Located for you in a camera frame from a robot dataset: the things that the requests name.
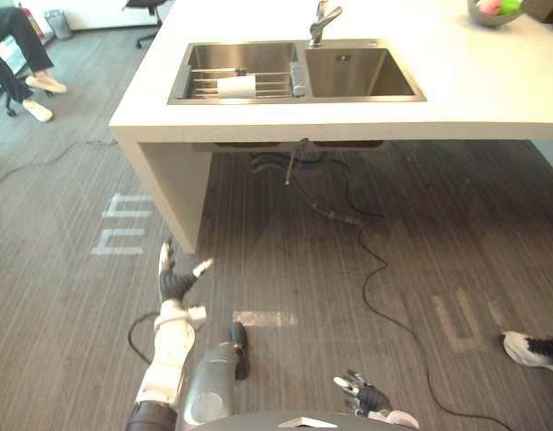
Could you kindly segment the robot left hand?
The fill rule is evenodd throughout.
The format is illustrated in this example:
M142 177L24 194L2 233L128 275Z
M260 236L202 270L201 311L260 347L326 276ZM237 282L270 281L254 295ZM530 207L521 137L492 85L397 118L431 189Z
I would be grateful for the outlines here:
M172 239L165 240L159 251L158 291L161 301L159 314L169 310L184 311L183 299L197 281L212 267L214 260L205 259L187 273L176 273Z

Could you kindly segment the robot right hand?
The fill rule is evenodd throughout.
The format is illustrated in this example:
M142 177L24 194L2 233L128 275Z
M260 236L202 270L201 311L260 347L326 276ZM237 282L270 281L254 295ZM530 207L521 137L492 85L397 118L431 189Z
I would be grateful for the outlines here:
M362 374L347 369L347 372L335 376L333 382L344 393L345 405L356 415L368 417L370 413L388 414L393 410L389 398Z

